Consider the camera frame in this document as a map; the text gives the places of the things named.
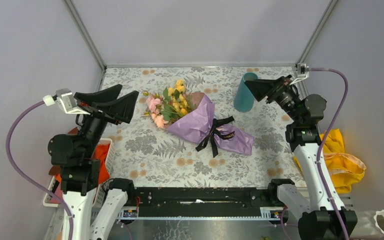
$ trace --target white plastic basket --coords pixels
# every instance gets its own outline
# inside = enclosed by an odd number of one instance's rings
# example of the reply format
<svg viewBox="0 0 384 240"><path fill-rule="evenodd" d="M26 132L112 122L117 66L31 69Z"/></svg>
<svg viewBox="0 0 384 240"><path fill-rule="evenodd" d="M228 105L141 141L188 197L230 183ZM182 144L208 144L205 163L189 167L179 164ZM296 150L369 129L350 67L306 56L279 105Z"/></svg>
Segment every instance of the white plastic basket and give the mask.
<svg viewBox="0 0 384 240"><path fill-rule="evenodd" d="M113 172L113 161L114 161L114 158L116 157L114 146L113 146L113 140L111 140L111 138L101 138L98 144L99 145L109 144L108 154L106 155L106 159L105 159L105 166L106 166L106 170L111 175L111 173ZM56 181L57 180L55 179L55 176L53 176L47 188L49 191L52 191L52 188L54 188L54 184ZM102 207L102 204L105 199L105 187L103 186L104 184L105 183L98 185L96 196L93 199L93 204L92 204L92 207L94 208ZM45 207L54 207L54 208L58 207L59 203L50 203L50 201L51 201L51 196L46 193L45 197L43 198L43 205Z"/></svg>

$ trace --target patterned table surface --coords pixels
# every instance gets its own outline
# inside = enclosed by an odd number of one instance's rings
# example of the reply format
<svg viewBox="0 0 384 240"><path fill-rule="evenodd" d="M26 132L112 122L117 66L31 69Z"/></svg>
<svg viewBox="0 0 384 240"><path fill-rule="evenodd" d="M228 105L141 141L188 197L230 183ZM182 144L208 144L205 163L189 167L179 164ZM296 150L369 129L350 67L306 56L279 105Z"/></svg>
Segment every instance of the patterned table surface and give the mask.
<svg viewBox="0 0 384 240"><path fill-rule="evenodd" d="M255 137L252 155L219 149L213 158L211 147L197 152L187 142L157 128L142 94L130 124L109 124L103 137L114 141L116 158L111 177L128 178L137 187L267 187L273 178L290 178L305 187L285 140L291 119L275 103L255 102L251 111L233 107L240 79L255 72L262 79L277 79L291 67L156 67L108 68L102 89L123 85L121 94L133 90L162 93L165 87L184 79L188 92L204 92L216 104L215 117L233 116L231 124Z"/></svg>

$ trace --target pink flower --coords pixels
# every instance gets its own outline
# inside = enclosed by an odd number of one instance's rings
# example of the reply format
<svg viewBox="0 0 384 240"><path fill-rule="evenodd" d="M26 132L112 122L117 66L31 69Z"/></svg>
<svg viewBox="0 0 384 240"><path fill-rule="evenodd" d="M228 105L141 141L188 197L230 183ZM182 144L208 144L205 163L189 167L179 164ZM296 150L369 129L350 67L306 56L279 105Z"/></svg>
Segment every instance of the pink flower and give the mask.
<svg viewBox="0 0 384 240"><path fill-rule="evenodd" d="M164 128L164 124L169 123L168 121L164 121L164 116L161 114L155 117L154 122L156 126L159 127L160 129Z"/></svg>
<svg viewBox="0 0 384 240"><path fill-rule="evenodd" d="M151 112L156 114L160 113L160 110L157 108L157 106L160 106L161 103L162 103L161 99L154 98L153 96L149 96L146 99L146 104L148 105L149 110L151 110Z"/></svg>

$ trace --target teal cup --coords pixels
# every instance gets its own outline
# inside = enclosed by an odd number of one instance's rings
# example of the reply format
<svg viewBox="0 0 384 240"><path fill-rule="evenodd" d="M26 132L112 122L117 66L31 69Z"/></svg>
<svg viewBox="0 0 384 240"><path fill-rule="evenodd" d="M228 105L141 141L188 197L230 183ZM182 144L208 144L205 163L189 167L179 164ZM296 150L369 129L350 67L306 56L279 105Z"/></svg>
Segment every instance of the teal cup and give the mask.
<svg viewBox="0 0 384 240"><path fill-rule="evenodd" d="M255 98L245 85L245 81L256 79L258 79L258 76L253 72L247 72L242 76L233 101L234 108L239 112L246 113L253 108Z"/></svg>

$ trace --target yellow cloth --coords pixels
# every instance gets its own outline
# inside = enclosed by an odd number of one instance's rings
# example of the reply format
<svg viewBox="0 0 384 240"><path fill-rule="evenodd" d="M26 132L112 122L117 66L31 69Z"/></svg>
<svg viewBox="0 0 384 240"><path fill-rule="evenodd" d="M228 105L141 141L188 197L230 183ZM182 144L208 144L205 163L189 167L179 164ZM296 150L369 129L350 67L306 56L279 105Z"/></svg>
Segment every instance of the yellow cloth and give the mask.
<svg viewBox="0 0 384 240"><path fill-rule="evenodd" d="M327 135L323 154L336 192L338 194L351 192L351 185L363 179L366 165L357 157L345 153L344 139L339 129L333 129ZM298 159L296 157L293 159L301 169Z"/></svg>

